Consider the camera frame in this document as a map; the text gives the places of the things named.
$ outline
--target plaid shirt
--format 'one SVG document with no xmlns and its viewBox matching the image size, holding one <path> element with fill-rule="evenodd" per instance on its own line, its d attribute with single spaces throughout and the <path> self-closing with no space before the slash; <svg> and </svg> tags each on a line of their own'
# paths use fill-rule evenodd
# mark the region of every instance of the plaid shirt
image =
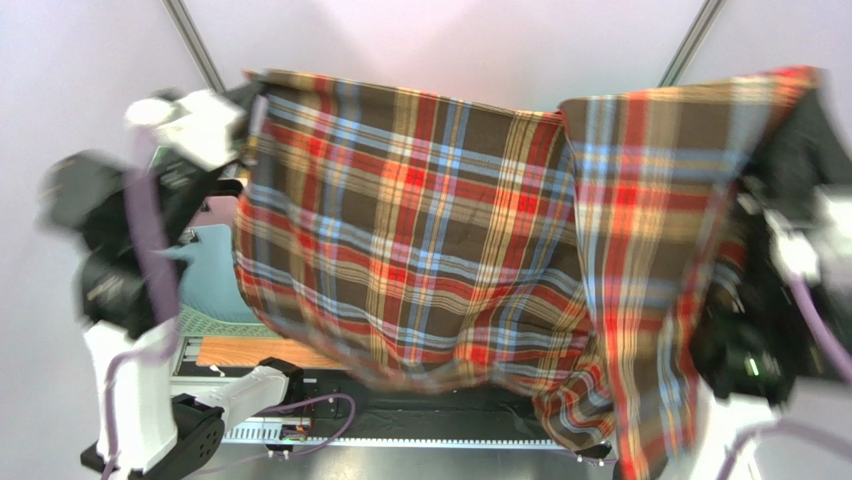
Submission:
<svg viewBox="0 0 852 480">
<path fill-rule="evenodd" d="M 261 321 L 374 388 L 528 395 L 571 449 L 617 428 L 626 478 L 691 444 L 686 343 L 717 254 L 736 265 L 736 235 L 719 249 L 730 181 L 812 69 L 568 100 L 561 115 L 266 81 L 235 222 Z"/>
</svg>

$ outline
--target wooden board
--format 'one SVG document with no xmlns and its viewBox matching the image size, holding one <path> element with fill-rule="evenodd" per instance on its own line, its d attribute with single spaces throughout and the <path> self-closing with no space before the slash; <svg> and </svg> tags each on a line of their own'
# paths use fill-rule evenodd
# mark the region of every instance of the wooden board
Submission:
<svg viewBox="0 0 852 480">
<path fill-rule="evenodd" d="M 202 366 L 253 367 L 269 357 L 302 368 L 344 369 L 314 349 L 285 338 L 204 337 L 196 363 Z"/>
</svg>

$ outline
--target plaid cloth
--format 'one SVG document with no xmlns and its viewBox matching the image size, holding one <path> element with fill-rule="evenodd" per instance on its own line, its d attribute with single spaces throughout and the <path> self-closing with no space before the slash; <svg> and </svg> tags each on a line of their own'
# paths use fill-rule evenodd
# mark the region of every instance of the plaid cloth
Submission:
<svg viewBox="0 0 852 480">
<path fill-rule="evenodd" d="M 271 329 L 373 388 L 496 383 L 568 448 L 617 424 L 627 478 L 648 478 L 692 439 L 685 341 L 727 186 L 813 81 L 790 69 L 559 115 L 270 72 L 238 284 Z"/>
<path fill-rule="evenodd" d="M 693 441 L 688 342 L 711 260 L 717 294 L 731 290 L 743 260 L 743 232 L 727 222 L 731 185 L 816 83 L 814 69 L 795 67 L 561 105 L 586 302 L 604 343 L 625 478 L 658 475 Z"/>
</svg>

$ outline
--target robotic arm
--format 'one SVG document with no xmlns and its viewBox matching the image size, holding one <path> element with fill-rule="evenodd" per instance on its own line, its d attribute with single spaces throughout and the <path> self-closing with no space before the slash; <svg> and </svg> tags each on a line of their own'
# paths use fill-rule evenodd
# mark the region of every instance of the robotic arm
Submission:
<svg viewBox="0 0 852 480">
<path fill-rule="evenodd" d="M 219 389 L 196 397 L 169 394 L 169 360 L 178 344 L 175 287 L 186 264 L 151 250 L 179 244 L 204 198 L 236 160 L 234 145 L 247 137 L 261 88 L 255 81 L 224 96 L 165 92 L 132 105 L 131 126 L 166 147 L 147 176 L 95 151 L 68 157 L 52 170 L 49 223 L 82 236 L 90 251 L 79 286 L 101 429 L 81 462 L 102 478 L 113 472 L 131 479 L 184 478 L 207 463 L 228 430 L 284 402 L 301 375 L 286 362 L 267 359 Z M 128 180 L 133 175 L 140 178 Z M 140 226 L 128 209 L 144 203 L 146 187 L 162 225 Z M 133 195 L 142 201 L 126 201 Z M 147 246 L 139 241 L 159 230 L 157 248 L 151 248 L 156 239 L 148 238 Z M 166 274 L 145 268 L 151 255 Z"/>
</svg>

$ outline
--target gray floor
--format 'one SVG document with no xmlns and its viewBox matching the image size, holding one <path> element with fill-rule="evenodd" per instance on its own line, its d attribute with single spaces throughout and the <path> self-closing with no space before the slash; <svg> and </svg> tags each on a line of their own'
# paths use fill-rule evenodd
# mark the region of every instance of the gray floor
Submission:
<svg viewBox="0 0 852 480">
<path fill-rule="evenodd" d="M 225 445 L 205 467 L 264 453 L 254 445 Z M 199 480 L 610 480 L 612 467 L 580 465 L 553 451 L 329 447 L 288 462 L 260 460 Z"/>
</svg>

